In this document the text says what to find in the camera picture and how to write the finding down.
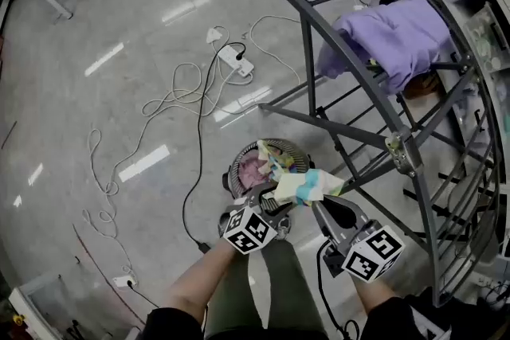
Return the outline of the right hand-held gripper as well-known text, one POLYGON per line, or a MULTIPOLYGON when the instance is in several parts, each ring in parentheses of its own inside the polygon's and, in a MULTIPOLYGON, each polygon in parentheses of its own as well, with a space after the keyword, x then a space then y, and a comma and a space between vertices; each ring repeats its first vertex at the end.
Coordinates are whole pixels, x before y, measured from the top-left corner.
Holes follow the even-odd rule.
POLYGON ((353 201, 326 195, 312 203, 322 234, 331 242, 322 258, 332 277, 346 272, 373 283, 389 271, 406 245, 388 225, 370 219, 353 201), (346 240, 345 236, 354 236, 346 240))

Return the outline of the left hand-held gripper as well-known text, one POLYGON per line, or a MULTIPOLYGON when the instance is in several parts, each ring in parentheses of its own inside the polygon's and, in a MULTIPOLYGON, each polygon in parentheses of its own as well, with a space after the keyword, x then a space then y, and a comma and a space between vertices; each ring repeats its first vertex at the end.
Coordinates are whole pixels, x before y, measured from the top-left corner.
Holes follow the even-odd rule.
POLYGON ((297 207, 294 202, 280 205, 274 198, 277 185, 256 185, 227 209, 229 220, 222 237, 243 255, 263 249, 276 236, 275 228, 288 213, 297 207), (253 209, 263 209, 261 214, 253 209))

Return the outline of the pink clothes garment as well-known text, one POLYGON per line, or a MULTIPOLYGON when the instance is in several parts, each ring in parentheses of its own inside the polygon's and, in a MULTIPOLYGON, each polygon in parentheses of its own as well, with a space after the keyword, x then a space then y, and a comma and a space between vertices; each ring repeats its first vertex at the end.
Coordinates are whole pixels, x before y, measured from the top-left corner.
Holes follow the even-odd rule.
POLYGON ((245 189, 250 189, 270 180, 268 162, 258 158, 248 158, 238 166, 238 178, 245 189))

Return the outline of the rainbow striped shirt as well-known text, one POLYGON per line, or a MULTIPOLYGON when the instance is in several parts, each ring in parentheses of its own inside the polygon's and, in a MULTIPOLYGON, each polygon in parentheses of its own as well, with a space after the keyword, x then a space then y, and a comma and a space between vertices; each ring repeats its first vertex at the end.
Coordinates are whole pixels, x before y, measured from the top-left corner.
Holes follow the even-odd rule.
POLYGON ((289 154, 266 141, 257 141, 258 159, 263 166, 258 171, 277 184, 273 191, 273 199, 278 204, 289 202, 311 206, 325 195, 338 197, 345 181, 321 169, 309 169, 304 173, 296 173, 296 160, 289 154))

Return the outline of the grey metal drying rack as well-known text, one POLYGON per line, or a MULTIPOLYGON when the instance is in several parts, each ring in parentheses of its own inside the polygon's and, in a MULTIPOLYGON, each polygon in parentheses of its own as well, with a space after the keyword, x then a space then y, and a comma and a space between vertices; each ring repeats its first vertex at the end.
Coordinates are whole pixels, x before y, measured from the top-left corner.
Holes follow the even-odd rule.
POLYGON ((286 1, 300 15, 307 79, 261 109, 330 135, 351 175, 342 191, 356 192, 427 253, 431 299, 444 305, 479 263, 501 213, 502 142, 467 37, 445 2, 423 0, 447 25, 453 47, 429 71, 456 80, 427 113, 415 117, 390 84, 382 58, 358 56, 346 30, 335 29, 318 11, 335 0, 286 1), (418 230, 368 191, 393 171, 410 179, 407 196, 420 213, 418 230))

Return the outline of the purple t-shirt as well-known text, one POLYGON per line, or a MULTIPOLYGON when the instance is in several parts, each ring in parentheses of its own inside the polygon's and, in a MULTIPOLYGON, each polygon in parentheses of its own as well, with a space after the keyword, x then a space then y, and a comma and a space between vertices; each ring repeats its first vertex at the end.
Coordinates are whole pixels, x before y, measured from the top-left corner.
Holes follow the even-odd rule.
POLYGON ((427 0, 363 8, 337 19, 332 28, 363 63, 379 63, 387 74, 382 89, 388 95, 428 72, 451 42, 448 26, 427 0))

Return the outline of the person's right forearm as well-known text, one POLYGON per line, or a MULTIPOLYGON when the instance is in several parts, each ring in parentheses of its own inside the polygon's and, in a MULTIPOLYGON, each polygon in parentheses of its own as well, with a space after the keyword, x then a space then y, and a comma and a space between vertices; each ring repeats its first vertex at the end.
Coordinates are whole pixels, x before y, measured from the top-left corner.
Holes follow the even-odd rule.
POLYGON ((352 276, 351 279, 367 314, 387 300, 398 297, 398 295, 382 280, 366 283, 354 276, 352 276))

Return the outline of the person's left forearm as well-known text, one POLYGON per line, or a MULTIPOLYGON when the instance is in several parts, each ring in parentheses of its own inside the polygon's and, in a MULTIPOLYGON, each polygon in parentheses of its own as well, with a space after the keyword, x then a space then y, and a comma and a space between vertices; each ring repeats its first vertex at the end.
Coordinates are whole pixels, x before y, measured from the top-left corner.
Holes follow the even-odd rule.
POLYGON ((223 276, 235 260, 243 258, 226 239, 220 238, 170 285, 163 305, 183 311, 202 324, 206 307, 223 276))

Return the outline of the person's right shoe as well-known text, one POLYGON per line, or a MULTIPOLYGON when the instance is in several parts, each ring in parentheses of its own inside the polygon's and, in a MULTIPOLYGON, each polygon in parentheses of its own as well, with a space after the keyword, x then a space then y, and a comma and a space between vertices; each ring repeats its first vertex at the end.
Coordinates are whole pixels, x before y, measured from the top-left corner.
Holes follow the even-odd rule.
POLYGON ((282 217, 277 224, 276 240, 286 240, 286 237, 290 232, 291 227, 292 222, 290 220, 290 217, 288 216, 282 217))

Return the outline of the grey slatted laundry basket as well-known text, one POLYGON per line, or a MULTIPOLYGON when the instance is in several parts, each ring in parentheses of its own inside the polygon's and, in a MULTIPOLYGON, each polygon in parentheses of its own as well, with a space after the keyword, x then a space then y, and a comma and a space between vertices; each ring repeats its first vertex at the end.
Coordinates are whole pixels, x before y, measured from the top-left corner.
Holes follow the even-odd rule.
MULTIPOLYGON (((266 141, 271 147, 289 153, 296 160, 296 167, 292 171, 296 173, 304 173, 314 167, 310 158, 293 142, 286 139, 262 139, 266 141)), ((244 197, 252 188, 245 189, 238 178, 238 166, 241 161, 248 158, 258 158, 257 141, 249 144, 241 150, 235 157, 229 170, 222 175, 222 184, 225 190, 229 191, 232 198, 236 199, 244 197)))

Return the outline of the grey chair with black legs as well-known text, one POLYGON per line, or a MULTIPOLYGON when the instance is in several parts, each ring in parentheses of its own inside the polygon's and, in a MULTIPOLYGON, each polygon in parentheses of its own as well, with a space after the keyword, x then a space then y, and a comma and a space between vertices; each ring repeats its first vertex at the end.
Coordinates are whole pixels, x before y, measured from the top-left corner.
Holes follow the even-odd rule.
POLYGON ((447 185, 433 204, 440 232, 439 252, 447 264, 491 264, 504 251, 507 229, 508 194, 505 186, 496 188, 492 170, 475 170, 461 177, 440 173, 447 185))

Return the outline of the person's black shirt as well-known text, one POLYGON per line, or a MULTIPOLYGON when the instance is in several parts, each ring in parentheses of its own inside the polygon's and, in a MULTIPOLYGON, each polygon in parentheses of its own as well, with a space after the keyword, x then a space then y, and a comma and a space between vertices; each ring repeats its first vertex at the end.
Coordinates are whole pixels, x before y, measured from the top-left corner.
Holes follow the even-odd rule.
MULTIPOLYGON (((240 328, 205 337, 198 321, 175 308, 159 308, 147 317, 140 340, 330 340, 319 330, 240 328)), ((426 340, 410 304, 393 297, 372 309, 359 340, 426 340)))

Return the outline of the brown bag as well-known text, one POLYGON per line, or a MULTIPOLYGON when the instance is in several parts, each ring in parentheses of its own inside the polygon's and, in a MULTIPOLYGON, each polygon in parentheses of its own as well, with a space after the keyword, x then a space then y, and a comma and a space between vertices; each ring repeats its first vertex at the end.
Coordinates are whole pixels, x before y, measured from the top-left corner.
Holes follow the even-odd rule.
POLYGON ((436 72, 419 74, 407 83, 402 94, 407 100, 414 100, 436 92, 439 83, 440 79, 436 72))

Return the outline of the white low cabinet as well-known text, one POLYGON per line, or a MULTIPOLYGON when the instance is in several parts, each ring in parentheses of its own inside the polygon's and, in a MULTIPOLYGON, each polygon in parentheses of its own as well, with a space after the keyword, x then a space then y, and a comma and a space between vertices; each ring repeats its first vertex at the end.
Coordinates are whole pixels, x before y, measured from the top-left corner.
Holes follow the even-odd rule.
POLYGON ((11 291, 9 301, 18 315, 23 317, 23 322, 34 340, 64 340, 63 335, 47 322, 31 299, 33 293, 60 278, 60 274, 48 272, 11 291))

